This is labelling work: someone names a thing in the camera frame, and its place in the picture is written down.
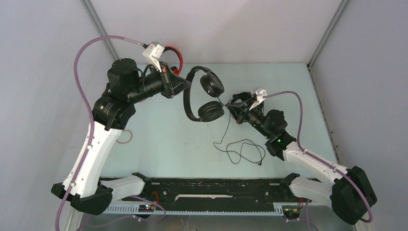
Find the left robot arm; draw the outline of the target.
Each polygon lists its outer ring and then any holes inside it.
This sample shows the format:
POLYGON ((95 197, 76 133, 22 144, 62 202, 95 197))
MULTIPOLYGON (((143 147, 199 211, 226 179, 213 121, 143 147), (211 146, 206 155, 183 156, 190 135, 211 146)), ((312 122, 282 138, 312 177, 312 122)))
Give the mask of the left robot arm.
POLYGON ((135 195, 140 200, 151 197, 147 178, 132 174, 126 178, 100 180, 109 152, 135 114, 135 104, 156 94, 171 99, 191 86, 165 63, 159 68, 140 70, 134 60, 123 58, 108 70, 108 84, 91 112, 87 138, 72 172, 53 185, 54 195, 70 202, 79 212, 100 215, 117 200, 135 195))

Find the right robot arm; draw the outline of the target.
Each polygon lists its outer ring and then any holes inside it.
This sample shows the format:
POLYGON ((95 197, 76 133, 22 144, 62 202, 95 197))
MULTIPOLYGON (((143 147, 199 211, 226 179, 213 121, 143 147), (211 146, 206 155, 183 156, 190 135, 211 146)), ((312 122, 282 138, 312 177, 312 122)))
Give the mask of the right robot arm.
POLYGON ((259 105, 252 107, 250 100, 230 102, 226 108, 237 124, 249 123, 266 137, 265 146, 272 156, 302 167, 317 178, 313 181, 294 173, 288 175, 280 187, 282 199, 292 201, 303 197, 326 205, 351 225, 373 221, 371 208, 377 197, 363 169, 348 168, 309 151, 286 131, 283 111, 273 109, 264 114, 259 105))

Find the red headphones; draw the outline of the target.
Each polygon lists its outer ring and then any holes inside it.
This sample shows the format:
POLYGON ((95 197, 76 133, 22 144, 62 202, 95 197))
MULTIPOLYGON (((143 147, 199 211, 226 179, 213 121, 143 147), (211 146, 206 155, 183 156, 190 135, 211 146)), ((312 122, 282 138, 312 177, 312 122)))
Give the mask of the red headphones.
POLYGON ((165 46, 164 50, 164 60, 171 64, 170 69, 176 74, 180 75, 183 69, 183 56, 181 52, 171 46, 165 46))

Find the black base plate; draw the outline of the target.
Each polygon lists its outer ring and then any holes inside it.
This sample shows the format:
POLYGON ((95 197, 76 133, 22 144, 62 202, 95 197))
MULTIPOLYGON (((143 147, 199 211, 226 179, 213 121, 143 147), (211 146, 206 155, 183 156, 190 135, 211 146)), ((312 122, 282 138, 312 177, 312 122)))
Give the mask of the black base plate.
POLYGON ((276 205, 303 208, 306 198, 293 195, 279 178, 149 178, 141 198, 157 202, 167 212, 262 214, 276 205))

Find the aluminium frame rail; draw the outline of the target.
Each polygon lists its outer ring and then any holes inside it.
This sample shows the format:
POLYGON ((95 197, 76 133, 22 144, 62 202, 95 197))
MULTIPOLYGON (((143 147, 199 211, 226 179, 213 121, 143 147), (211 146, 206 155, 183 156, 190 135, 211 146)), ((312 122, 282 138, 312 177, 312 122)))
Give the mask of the aluminium frame rail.
MULTIPOLYGON (((316 193, 306 196, 306 192, 295 192, 295 183, 302 183, 304 188, 310 186, 317 190, 322 186, 316 179, 302 178, 292 173, 283 179, 185 179, 185 178, 146 178, 142 174, 144 183, 140 197, 150 201, 158 201, 167 212, 187 213, 267 213, 276 212, 272 208, 274 203, 299 202, 301 198, 312 199, 316 193)), ((94 195, 80 198, 78 195, 68 196, 71 206, 80 212, 100 215, 115 201, 135 201, 130 196, 114 199, 113 186, 102 183, 115 183, 125 178, 100 178, 94 195)), ((328 206, 344 222, 354 224, 367 212, 367 208, 356 189, 344 178, 335 180, 333 186, 328 187, 328 206)))

